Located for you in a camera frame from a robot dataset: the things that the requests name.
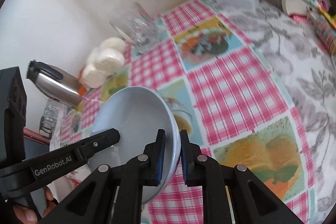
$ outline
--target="thermos handle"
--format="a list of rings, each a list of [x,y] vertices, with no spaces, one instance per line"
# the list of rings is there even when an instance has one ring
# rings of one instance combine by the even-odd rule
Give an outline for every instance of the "thermos handle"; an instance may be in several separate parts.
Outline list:
[[[30,61],[28,72],[27,72],[27,78],[33,80],[34,72],[36,71],[44,71],[51,75],[55,80],[62,80],[63,74],[60,73],[58,70],[55,70],[54,68],[50,67],[49,65],[43,63],[43,62],[36,62]]]

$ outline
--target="checkered tablecloth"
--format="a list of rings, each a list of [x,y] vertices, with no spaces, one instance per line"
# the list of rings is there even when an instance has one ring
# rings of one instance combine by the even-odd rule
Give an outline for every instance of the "checkered tablecloth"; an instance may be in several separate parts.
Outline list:
[[[201,32],[195,27],[213,18],[221,22],[222,29],[229,30],[228,48],[219,54],[206,55],[206,59],[198,58],[196,63],[185,60],[176,37],[180,39],[180,35],[185,33],[184,48],[192,47],[188,39]],[[203,154],[214,158],[216,149],[261,132],[286,117],[293,128],[300,154],[302,185],[296,192],[292,190],[284,201],[304,223],[308,223],[315,200],[314,171],[305,129],[293,102],[286,97],[284,86],[275,81],[271,66],[260,60],[243,32],[201,0],[183,3],[162,14],[161,20],[167,36],[152,51],[139,56],[128,46],[128,85],[141,85],[160,92],[182,81],[195,112],[194,127],[199,128],[199,141],[194,142],[198,142]],[[102,90],[92,90],[83,98],[78,110],[78,132],[73,130],[76,111],[64,117],[62,143],[72,143],[88,136],[84,132],[89,131],[100,109]],[[184,185],[180,164],[170,184],[145,205],[142,222],[203,223],[202,190]]]

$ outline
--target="hand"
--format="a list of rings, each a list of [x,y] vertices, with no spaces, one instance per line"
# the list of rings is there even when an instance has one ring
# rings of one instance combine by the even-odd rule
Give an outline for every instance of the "hand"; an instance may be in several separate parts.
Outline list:
[[[48,213],[51,212],[52,209],[56,207],[56,204],[53,202],[54,196],[48,187],[44,188],[45,196],[47,198],[48,207],[43,212],[43,217],[45,217]],[[33,210],[30,210],[26,207],[22,207],[19,205],[13,206],[14,213],[16,217],[22,222],[22,224],[36,224],[37,216]]]

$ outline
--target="fingernail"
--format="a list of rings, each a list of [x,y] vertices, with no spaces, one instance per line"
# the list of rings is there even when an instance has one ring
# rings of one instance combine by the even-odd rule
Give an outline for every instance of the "fingernail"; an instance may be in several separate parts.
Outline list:
[[[25,215],[28,221],[30,222],[36,222],[37,221],[37,216],[35,215],[34,211],[32,210],[26,210]]]

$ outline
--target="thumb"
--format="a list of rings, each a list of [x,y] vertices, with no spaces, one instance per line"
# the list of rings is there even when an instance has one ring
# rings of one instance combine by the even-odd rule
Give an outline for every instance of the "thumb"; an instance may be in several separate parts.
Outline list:
[[[37,223],[37,216],[33,210],[30,210],[26,207],[15,205],[13,206],[14,213],[16,217],[23,223],[23,224],[35,224]]]

